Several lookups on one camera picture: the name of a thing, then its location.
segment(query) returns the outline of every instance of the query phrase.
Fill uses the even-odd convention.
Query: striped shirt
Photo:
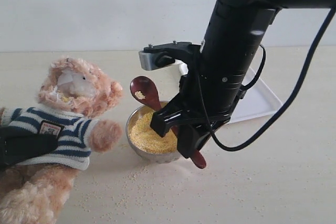
[[[29,109],[5,109],[1,118],[2,127],[58,137],[56,150],[19,165],[57,163],[79,170],[86,170],[89,166],[91,149],[88,139],[97,122],[98,119],[86,119],[82,114],[54,110],[42,104]]]

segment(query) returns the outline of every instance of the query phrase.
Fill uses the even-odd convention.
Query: metal bowl
[[[165,106],[168,102],[167,101],[160,101],[161,106]],[[143,159],[154,162],[154,163],[159,163],[159,164],[164,164],[164,163],[170,163],[173,161],[178,160],[181,157],[181,154],[176,150],[176,152],[172,153],[165,153],[165,154],[153,154],[153,153],[148,153],[145,152],[141,149],[139,149],[137,146],[135,146],[131,140],[130,137],[130,132],[137,122],[138,119],[140,119],[142,116],[144,116],[146,113],[152,112],[153,110],[148,107],[148,106],[141,106],[137,108],[128,118],[127,123],[126,123],[126,135],[127,135],[127,140],[132,149]]]

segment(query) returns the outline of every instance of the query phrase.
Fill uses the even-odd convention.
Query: stuffed animal
[[[91,151],[111,150],[121,127],[97,117],[116,106],[122,87],[98,66],[61,57],[51,64],[28,109],[1,108],[1,127],[53,134],[58,147],[0,174],[1,224],[53,224],[69,198],[74,180],[89,166]]]

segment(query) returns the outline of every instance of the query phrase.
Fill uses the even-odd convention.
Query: wooden spoon
[[[138,76],[131,81],[130,90],[132,96],[140,103],[150,107],[154,111],[159,111],[162,107],[160,104],[158,89],[155,83],[146,76]],[[177,126],[172,127],[172,131],[177,137],[179,128]],[[195,150],[190,157],[193,163],[200,169],[206,167],[206,162],[203,155]]]

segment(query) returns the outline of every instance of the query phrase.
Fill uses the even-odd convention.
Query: white tray
[[[188,68],[185,63],[180,64],[179,68],[181,75],[188,73]],[[243,84],[248,84],[255,74],[253,69],[249,68],[243,80]],[[239,101],[229,123],[237,123],[273,115],[281,106],[282,102],[280,99],[263,80],[259,78],[256,84],[246,92],[245,97]]]

